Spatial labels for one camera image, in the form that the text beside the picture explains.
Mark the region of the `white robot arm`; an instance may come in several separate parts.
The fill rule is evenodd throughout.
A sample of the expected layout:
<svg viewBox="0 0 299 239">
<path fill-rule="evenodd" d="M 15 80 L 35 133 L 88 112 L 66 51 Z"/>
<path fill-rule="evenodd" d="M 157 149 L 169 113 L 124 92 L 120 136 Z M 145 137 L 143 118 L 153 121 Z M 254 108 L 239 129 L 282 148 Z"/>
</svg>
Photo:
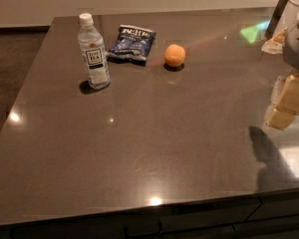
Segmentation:
<svg viewBox="0 0 299 239">
<path fill-rule="evenodd" d="M 268 41 L 261 51 L 282 54 L 291 71 L 277 78 L 264 120 L 282 130 L 299 116 L 299 0 L 279 0 L 270 26 L 273 29 L 268 29 Z"/>
</svg>

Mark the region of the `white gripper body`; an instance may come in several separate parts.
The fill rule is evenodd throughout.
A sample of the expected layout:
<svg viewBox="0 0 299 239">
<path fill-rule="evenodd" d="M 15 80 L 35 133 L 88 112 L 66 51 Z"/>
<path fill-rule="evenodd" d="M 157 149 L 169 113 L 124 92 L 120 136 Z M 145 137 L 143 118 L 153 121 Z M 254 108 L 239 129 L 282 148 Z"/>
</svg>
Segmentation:
<svg viewBox="0 0 299 239">
<path fill-rule="evenodd" d="M 295 27 L 288 32 L 284 39 L 283 46 L 283 58 L 284 61 L 299 69 L 299 28 Z"/>
</svg>

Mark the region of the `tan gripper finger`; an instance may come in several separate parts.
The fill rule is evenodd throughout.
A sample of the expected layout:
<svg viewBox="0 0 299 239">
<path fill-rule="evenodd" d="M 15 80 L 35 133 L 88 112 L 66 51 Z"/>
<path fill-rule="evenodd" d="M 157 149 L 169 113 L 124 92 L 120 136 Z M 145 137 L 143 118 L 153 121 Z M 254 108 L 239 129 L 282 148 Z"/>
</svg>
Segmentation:
<svg viewBox="0 0 299 239">
<path fill-rule="evenodd" d="M 287 128 L 299 116 L 299 73 L 276 80 L 265 123 L 276 129 Z"/>
</svg>

